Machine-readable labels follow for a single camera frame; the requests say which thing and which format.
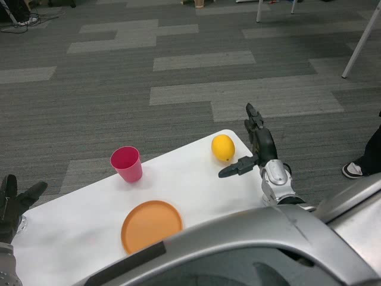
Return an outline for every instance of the lemon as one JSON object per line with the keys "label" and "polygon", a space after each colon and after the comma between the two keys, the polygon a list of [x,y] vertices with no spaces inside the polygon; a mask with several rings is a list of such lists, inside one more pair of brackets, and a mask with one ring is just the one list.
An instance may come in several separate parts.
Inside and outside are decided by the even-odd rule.
{"label": "lemon", "polygon": [[231,161],[236,148],[233,140],[227,135],[218,135],[212,141],[212,152],[220,161]]}

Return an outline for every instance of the orange plate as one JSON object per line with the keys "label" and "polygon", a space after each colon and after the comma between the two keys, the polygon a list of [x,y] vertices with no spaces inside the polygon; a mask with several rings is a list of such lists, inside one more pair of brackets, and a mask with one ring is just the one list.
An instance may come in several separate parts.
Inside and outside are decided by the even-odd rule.
{"label": "orange plate", "polygon": [[121,227],[121,242],[129,254],[183,229],[179,212],[169,203],[147,201],[135,207]]}

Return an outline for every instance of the white table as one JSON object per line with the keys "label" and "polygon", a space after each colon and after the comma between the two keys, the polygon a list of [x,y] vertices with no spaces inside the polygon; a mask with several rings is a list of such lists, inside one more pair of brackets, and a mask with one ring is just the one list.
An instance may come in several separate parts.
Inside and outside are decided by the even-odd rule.
{"label": "white table", "polygon": [[143,177],[135,184],[114,175],[29,210],[28,226],[13,242],[23,284],[73,285],[126,257],[122,223],[145,201],[172,204],[184,228],[263,206],[257,167],[243,176],[218,178],[225,165],[211,154],[211,141],[220,133],[233,139],[235,162],[251,156],[234,132],[223,130],[145,162]]}

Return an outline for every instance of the person's foot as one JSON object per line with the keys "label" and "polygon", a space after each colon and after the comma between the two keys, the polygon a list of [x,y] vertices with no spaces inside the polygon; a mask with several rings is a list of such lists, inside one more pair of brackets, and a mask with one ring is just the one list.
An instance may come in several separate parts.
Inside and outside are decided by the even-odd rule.
{"label": "person's foot", "polygon": [[359,165],[356,165],[354,162],[346,164],[343,169],[343,174],[350,179],[359,179],[364,177],[363,171]]}

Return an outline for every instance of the pink cup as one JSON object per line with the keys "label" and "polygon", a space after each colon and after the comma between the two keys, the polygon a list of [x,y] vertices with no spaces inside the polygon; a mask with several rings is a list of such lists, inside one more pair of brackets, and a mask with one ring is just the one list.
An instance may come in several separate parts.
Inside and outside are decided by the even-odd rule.
{"label": "pink cup", "polygon": [[126,146],[116,150],[110,158],[112,167],[128,183],[138,181],[142,175],[142,163],[138,149]]}

